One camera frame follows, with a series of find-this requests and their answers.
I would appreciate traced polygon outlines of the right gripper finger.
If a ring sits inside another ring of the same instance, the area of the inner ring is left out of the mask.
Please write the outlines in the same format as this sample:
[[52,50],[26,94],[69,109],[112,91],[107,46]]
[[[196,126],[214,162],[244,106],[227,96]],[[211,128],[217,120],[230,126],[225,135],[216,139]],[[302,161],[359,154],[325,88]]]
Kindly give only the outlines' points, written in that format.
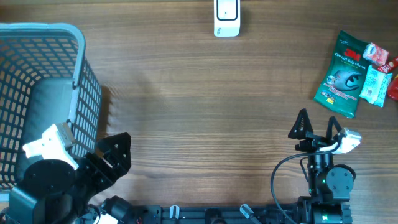
[[313,128],[307,110],[303,108],[299,111],[296,122],[288,134],[288,138],[305,139],[307,138],[307,134],[313,134]]
[[337,119],[334,116],[331,116],[328,121],[328,127],[326,130],[326,138],[332,139],[333,138],[333,128],[336,129],[337,133],[342,130],[342,127],[338,123]]

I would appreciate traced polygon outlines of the green 3M gloves package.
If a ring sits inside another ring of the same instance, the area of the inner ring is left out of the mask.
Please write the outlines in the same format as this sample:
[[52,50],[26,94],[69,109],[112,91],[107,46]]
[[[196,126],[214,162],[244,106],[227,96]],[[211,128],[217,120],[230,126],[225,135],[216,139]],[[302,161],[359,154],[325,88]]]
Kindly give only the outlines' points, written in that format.
[[347,118],[355,117],[359,94],[371,66],[363,58],[367,45],[367,42],[340,31],[330,66],[313,98],[317,103]]

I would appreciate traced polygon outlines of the white wipes packet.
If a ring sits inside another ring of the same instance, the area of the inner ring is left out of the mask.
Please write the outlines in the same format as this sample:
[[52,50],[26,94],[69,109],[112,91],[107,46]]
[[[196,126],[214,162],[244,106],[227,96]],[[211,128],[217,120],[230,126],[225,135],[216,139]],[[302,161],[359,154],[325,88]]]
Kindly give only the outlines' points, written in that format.
[[382,73],[370,65],[359,96],[365,99],[368,103],[382,108],[386,98],[387,87],[389,86],[391,79],[391,73]]

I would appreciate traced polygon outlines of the red sauce bottle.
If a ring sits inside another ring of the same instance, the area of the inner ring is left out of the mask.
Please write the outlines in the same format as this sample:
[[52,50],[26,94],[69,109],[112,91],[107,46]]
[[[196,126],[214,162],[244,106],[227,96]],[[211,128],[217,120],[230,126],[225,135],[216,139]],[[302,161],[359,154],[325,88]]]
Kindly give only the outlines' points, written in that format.
[[397,101],[398,100],[398,75],[396,75],[390,82],[387,89],[387,95],[389,98]]

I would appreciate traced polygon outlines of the red Kleenex tissue pack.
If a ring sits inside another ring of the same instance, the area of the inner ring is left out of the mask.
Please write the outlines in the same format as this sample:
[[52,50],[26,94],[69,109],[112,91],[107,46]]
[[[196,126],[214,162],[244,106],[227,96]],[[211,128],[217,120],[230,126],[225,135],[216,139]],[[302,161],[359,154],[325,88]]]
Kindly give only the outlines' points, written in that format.
[[363,58],[377,66],[384,65],[387,62],[389,52],[380,46],[370,43],[366,46]]

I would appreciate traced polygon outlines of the grey black shopping basket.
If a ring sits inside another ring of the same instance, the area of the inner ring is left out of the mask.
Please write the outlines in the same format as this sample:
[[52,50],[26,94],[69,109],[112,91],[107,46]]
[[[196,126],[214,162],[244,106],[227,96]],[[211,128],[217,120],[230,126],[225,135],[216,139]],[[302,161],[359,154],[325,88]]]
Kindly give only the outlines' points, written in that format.
[[23,145],[67,123],[74,158],[95,149],[102,90],[83,33],[66,23],[1,24],[1,200],[30,165]]

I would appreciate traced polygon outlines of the red sauce sachet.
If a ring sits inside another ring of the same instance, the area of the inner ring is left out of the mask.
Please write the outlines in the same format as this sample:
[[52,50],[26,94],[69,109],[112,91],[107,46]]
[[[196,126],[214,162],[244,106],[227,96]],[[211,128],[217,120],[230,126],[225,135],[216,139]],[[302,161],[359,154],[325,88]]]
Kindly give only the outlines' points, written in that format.
[[398,57],[392,59],[390,62],[377,68],[378,71],[382,73],[391,73],[395,68],[397,68]]

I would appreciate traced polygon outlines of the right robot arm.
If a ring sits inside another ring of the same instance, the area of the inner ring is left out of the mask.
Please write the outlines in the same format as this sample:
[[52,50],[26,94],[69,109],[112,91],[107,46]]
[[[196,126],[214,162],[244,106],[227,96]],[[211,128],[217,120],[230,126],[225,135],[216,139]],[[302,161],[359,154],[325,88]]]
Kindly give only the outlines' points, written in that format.
[[334,164],[333,156],[347,154],[357,147],[362,136],[342,128],[332,116],[325,136],[313,133],[307,110],[299,111],[288,137],[298,139],[295,149],[304,153],[302,166],[309,196],[301,196],[289,213],[294,223],[352,223],[347,202],[356,178],[355,171],[344,164]]

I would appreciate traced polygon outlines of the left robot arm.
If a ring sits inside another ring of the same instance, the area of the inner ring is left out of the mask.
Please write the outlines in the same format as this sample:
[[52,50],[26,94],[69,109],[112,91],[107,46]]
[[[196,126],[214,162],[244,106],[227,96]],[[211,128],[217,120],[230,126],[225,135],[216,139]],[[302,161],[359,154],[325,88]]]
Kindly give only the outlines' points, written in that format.
[[97,142],[103,156],[87,153],[78,168],[58,159],[30,165],[12,188],[1,223],[74,223],[86,215],[89,201],[110,188],[131,168],[131,136],[121,133]]

